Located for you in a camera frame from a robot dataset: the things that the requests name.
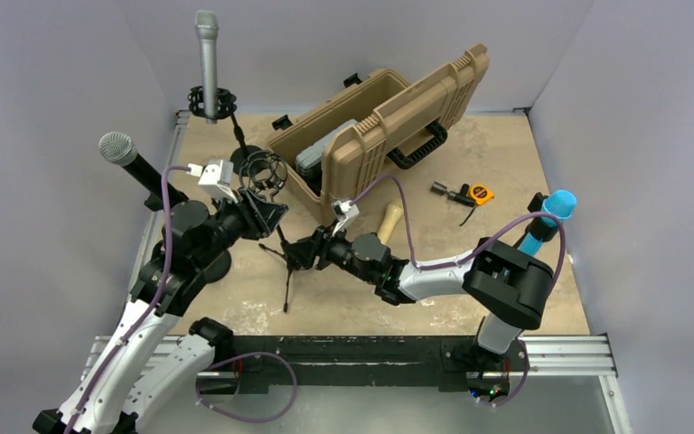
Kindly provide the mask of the black tripod shock mount stand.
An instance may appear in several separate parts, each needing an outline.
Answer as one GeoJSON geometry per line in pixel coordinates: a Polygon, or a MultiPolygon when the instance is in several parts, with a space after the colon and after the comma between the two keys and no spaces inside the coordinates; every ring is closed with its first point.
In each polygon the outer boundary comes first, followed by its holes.
{"type": "MultiPolygon", "coordinates": [[[[284,159],[269,150],[258,150],[246,157],[239,167],[240,185],[266,202],[277,204],[276,196],[284,189],[288,178],[287,165],[284,159]]],[[[274,250],[259,243],[262,250],[276,254],[286,263],[286,292],[283,312],[289,310],[290,281],[295,271],[303,268],[302,261],[297,257],[293,244],[286,238],[280,225],[276,227],[280,239],[281,251],[274,250]]]]}

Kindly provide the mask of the black round base stand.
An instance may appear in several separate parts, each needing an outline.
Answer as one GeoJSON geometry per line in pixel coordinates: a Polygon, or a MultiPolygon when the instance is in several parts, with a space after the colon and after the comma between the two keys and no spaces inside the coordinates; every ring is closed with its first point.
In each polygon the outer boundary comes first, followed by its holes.
{"type": "MultiPolygon", "coordinates": [[[[150,193],[144,201],[144,205],[151,212],[160,212],[162,210],[161,200],[154,194],[150,193]]],[[[145,259],[149,261],[155,254],[161,251],[162,242],[158,241],[154,244],[150,253],[146,253],[145,259]]],[[[208,283],[215,283],[224,278],[231,267],[231,255],[229,252],[222,253],[217,259],[214,259],[204,271],[205,278],[208,283]]]]}

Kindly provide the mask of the cream microphone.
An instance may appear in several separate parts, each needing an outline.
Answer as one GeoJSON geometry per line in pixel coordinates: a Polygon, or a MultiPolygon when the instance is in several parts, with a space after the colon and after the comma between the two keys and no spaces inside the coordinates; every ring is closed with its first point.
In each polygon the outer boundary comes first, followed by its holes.
{"type": "Polygon", "coordinates": [[[377,236],[382,244],[387,244],[397,223],[404,217],[404,205],[400,199],[386,204],[377,236]]]}

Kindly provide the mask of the black microphone silver grille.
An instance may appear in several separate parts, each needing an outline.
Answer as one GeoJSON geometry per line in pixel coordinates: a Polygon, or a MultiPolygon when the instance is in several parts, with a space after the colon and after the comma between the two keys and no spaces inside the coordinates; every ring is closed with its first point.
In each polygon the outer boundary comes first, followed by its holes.
{"type": "Polygon", "coordinates": [[[144,206],[152,212],[163,208],[162,173],[139,155],[132,138],[122,132],[108,132],[98,142],[100,154],[138,181],[149,195],[144,206]]]}

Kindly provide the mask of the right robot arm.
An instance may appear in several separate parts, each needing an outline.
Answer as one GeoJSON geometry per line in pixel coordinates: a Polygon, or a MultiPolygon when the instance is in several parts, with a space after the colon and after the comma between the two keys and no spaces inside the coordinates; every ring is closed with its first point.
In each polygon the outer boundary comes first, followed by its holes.
{"type": "Polygon", "coordinates": [[[417,264],[394,256],[376,232],[353,240],[345,231],[320,226],[308,237],[283,245],[292,270],[331,265],[373,286],[393,306],[431,297],[469,296],[487,309],[471,344],[474,361],[492,368],[525,330],[536,330],[557,271],[496,237],[481,238],[472,251],[417,264]]]}

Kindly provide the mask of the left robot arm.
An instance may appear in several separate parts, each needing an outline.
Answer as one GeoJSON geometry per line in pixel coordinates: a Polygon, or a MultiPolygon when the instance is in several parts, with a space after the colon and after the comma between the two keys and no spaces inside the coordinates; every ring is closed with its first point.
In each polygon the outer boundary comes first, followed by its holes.
{"type": "Polygon", "coordinates": [[[202,320],[171,354],[148,369],[168,332],[208,283],[208,270],[241,239],[272,234],[288,211],[246,188],[220,202],[200,201],[164,213],[162,248],[139,271],[115,333],[73,394],[57,409],[41,411],[38,433],[137,433],[203,368],[220,370],[233,357],[232,333],[202,320]]]}

